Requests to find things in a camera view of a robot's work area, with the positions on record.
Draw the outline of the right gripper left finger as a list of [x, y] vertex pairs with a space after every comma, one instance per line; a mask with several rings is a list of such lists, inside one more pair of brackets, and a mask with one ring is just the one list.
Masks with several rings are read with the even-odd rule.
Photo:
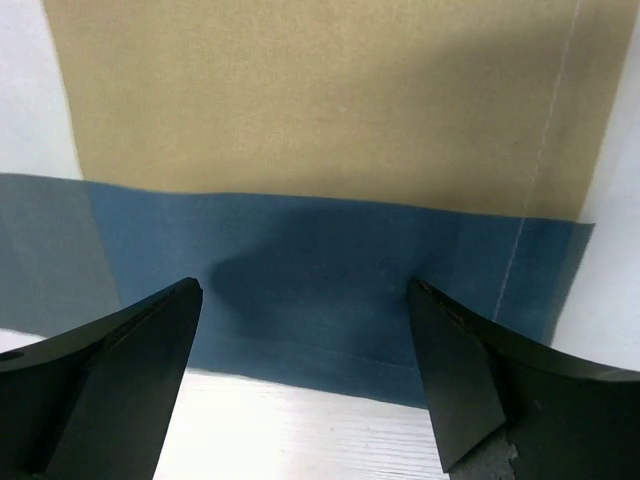
[[153, 478], [201, 307], [199, 282], [184, 278], [2, 353], [2, 478]]

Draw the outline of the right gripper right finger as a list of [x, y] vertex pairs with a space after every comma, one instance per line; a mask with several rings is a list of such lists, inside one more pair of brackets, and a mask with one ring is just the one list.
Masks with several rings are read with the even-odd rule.
[[638, 477], [637, 372], [544, 346], [419, 280], [406, 301], [450, 478]]

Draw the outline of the blue beige white cloth napkin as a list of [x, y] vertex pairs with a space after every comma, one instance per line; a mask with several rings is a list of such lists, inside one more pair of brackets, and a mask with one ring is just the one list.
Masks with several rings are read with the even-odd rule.
[[420, 406], [411, 278], [629, 364], [635, 1], [5, 1], [1, 346], [182, 277], [189, 365]]

